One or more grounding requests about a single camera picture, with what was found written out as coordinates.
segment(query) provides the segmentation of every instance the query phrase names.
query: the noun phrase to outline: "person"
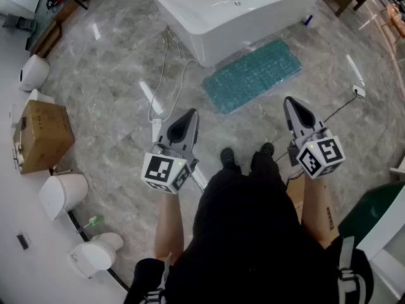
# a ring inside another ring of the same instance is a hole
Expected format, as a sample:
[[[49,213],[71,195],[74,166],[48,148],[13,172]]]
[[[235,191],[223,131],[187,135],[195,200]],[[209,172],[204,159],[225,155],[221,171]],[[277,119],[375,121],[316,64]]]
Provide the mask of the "person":
[[[232,149],[221,152],[223,169],[201,196],[186,250],[179,198],[163,196],[156,259],[136,265],[125,304],[345,303],[338,287],[344,241],[337,238],[325,250],[317,241],[328,240],[335,225],[325,182],[305,176],[301,225],[273,154],[273,145],[265,143],[245,176]],[[354,282],[346,303],[368,303],[373,276],[362,251],[353,251],[350,269],[362,277],[366,292]]]

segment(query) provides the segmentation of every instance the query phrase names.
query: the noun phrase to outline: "toilet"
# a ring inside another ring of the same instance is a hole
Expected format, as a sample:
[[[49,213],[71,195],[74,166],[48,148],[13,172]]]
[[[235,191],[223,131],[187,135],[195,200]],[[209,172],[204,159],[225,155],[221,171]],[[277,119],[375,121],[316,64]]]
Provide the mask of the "toilet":
[[[37,89],[31,91],[30,96],[28,97],[27,101],[25,102],[25,106],[30,100],[38,100],[44,103],[55,104],[55,99],[53,97],[46,96],[45,94],[41,94]]]
[[[122,248],[123,239],[115,233],[102,233],[69,252],[74,266],[86,278],[99,270],[109,269],[115,261],[115,251]]]
[[[40,89],[49,74],[49,64],[38,55],[33,55],[20,71],[18,88],[23,91]]]
[[[51,220],[69,212],[87,195],[89,185],[81,174],[51,176],[39,191],[39,199]]]

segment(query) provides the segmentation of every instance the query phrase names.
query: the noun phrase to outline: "white freestanding bathtub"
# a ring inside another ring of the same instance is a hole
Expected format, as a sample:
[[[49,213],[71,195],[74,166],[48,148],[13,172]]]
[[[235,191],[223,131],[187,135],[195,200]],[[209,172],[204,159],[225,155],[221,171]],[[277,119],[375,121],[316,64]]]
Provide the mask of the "white freestanding bathtub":
[[[299,22],[316,0],[155,0],[168,25],[205,67]]]

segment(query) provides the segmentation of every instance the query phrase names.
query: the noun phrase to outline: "backpack strap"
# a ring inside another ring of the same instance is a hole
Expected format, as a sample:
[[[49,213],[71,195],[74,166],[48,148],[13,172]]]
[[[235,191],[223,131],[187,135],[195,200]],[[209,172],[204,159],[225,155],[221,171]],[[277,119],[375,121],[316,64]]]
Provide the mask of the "backpack strap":
[[[346,302],[346,293],[357,291],[358,288],[359,304],[365,304],[366,301],[366,282],[363,277],[355,274],[353,270],[350,269],[353,248],[354,236],[343,239],[339,258],[340,276],[337,279],[337,287],[339,290],[339,304],[344,304]]]
[[[169,276],[170,265],[171,265],[171,253],[165,260],[165,270],[163,271],[162,280],[160,282],[159,287],[156,288],[154,291],[148,292],[148,294],[145,296],[145,299],[142,300],[140,304],[147,304],[147,303],[166,304],[166,298],[164,293],[167,277]]]

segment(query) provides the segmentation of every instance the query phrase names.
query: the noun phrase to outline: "marble floor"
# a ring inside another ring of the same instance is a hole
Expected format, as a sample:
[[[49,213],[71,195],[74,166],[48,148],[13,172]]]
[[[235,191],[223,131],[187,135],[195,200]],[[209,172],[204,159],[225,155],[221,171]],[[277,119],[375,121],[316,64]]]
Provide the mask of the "marble floor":
[[[327,118],[352,98],[351,85],[361,86],[363,81],[367,100],[356,99],[328,121],[347,156],[327,177],[341,220],[366,190],[389,181],[389,167],[404,149],[405,61],[398,61],[405,58],[405,44],[389,44],[394,38],[380,29],[386,15],[378,12],[382,9],[378,0],[369,0],[357,12],[348,8],[339,19],[328,4],[332,5],[330,0],[318,0],[309,27],[293,25],[216,67],[188,70],[176,109],[198,109],[201,127],[194,153],[209,179],[221,167],[218,155],[225,146],[233,147],[244,173],[265,141],[275,145],[275,157],[285,152],[291,136],[282,108],[284,97],[301,98]],[[95,26],[99,37],[95,37]],[[153,255],[161,195],[140,180],[152,134],[142,86],[154,92],[158,85],[164,30],[153,0],[92,0],[88,11],[79,8],[63,24],[63,37],[48,56],[51,73],[42,89],[66,106],[76,138],[59,169],[72,168],[89,182],[89,194],[74,212],[82,224],[93,215],[104,215],[103,224],[87,229],[90,236],[112,231],[123,237],[125,245],[113,269],[127,284],[135,264]],[[275,39],[287,43],[302,70],[233,113],[218,113],[204,92],[203,78]],[[170,43],[157,97],[164,108],[162,117],[180,89],[185,60],[191,58],[180,47],[184,60]],[[278,164],[284,179],[299,169],[291,168],[286,156]],[[180,191],[186,243],[192,237],[191,222],[200,196],[191,179]]]

